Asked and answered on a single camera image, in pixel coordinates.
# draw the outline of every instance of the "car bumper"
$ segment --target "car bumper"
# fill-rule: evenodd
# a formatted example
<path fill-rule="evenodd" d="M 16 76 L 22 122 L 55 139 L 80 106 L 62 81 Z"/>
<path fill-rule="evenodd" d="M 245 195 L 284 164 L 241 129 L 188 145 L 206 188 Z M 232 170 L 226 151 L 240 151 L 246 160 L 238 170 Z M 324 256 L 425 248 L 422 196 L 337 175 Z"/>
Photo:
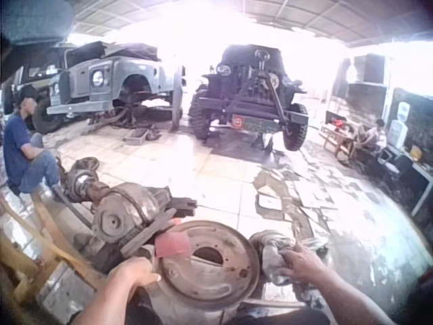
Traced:
<path fill-rule="evenodd" d="M 102 100 L 98 102 L 87 101 L 77 104 L 50 106 L 47 108 L 47 114 L 106 112 L 111 109 L 113 109 L 113 103 L 111 100 Z"/>
<path fill-rule="evenodd" d="M 204 109 L 221 110 L 229 114 L 264 118 L 267 120 L 280 119 L 276 108 L 269 105 L 260 105 L 252 102 L 239 101 L 235 107 L 233 107 L 231 110 L 228 110 L 228 106 L 230 104 L 229 101 L 215 98 L 199 98 L 198 104 Z M 309 123 L 309 117 L 306 114 L 284 110 L 284 116 L 287 122 L 301 125 L 307 125 Z"/>

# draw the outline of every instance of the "blue shirt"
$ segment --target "blue shirt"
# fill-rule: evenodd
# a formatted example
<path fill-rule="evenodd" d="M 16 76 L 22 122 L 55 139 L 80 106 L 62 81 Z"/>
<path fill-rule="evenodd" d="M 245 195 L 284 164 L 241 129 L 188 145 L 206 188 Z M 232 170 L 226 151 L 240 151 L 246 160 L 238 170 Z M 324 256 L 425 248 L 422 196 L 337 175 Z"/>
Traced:
<path fill-rule="evenodd" d="M 24 144 L 30 143 L 27 126 L 20 115 L 14 114 L 7 120 L 3 141 L 3 156 L 6 174 L 15 185 L 21 184 L 30 161 L 21 151 Z"/>

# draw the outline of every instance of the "wet floor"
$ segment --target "wet floor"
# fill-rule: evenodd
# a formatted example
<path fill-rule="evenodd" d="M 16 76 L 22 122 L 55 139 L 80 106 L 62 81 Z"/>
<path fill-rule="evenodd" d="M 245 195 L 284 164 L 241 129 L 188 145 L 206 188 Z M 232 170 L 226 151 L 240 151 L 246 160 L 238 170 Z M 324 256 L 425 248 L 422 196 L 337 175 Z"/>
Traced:
<path fill-rule="evenodd" d="M 198 201 L 195 217 L 224 223 L 249 238 L 264 229 L 292 235 L 292 222 L 302 225 L 303 238 L 329 238 L 330 264 L 349 283 L 394 315 L 417 277 L 433 259 L 408 214 L 356 171 L 340 165 L 322 148 L 314 129 L 299 152 L 286 152 L 276 137 L 274 153 L 251 147 L 251 135 L 217 130 L 206 144 L 190 134 L 162 130 L 162 137 L 142 146 L 128 146 L 125 129 L 104 127 L 84 134 L 85 122 L 75 123 L 45 138 L 69 169 L 86 156 L 100 161 L 99 179 L 111 186 L 133 181 L 143 186 L 169 186 L 173 196 Z M 38 230 L 29 196 L 7 199 Z M 56 221 L 73 240 L 88 230 L 62 204 L 47 198 Z M 90 213 L 77 207 L 91 219 Z M 35 258 L 43 248 L 7 215 L 3 231 Z M 85 306 L 93 291 L 61 264 L 38 301 L 62 323 Z M 164 324 L 218 324 L 221 313 L 191 311 L 169 301 L 155 288 L 151 296 Z M 291 288 L 268 286 L 265 298 L 293 299 Z"/>

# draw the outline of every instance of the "window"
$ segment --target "window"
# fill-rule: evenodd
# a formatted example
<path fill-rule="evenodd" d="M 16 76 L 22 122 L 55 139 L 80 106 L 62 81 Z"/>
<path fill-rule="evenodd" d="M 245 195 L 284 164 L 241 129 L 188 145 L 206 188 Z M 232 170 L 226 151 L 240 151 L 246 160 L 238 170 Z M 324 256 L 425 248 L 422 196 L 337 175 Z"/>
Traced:
<path fill-rule="evenodd" d="M 48 56 L 33 59 L 28 67 L 28 77 L 39 79 L 59 73 L 61 69 L 60 60 L 56 51 L 49 52 Z"/>

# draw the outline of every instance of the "hand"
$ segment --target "hand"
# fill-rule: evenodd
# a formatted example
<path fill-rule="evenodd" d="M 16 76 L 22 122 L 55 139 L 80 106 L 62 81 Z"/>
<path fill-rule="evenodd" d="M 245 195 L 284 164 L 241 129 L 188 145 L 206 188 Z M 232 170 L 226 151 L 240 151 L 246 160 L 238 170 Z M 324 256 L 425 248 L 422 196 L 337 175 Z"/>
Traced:
<path fill-rule="evenodd" d="M 145 257 L 132 257 L 114 268 L 108 279 L 119 277 L 131 286 L 146 286 L 161 280 L 161 276 L 152 273 L 152 264 Z"/>
<path fill-rule="evenodd" d="M 281 274 L 297 281 L 316 283 L 323 275 L 331 272 L 317 256 L 316 252 L 296 243 L 293 250 L 283 249 L 279 254 L 286 261 L 288 268 L 281 269 Z"/>

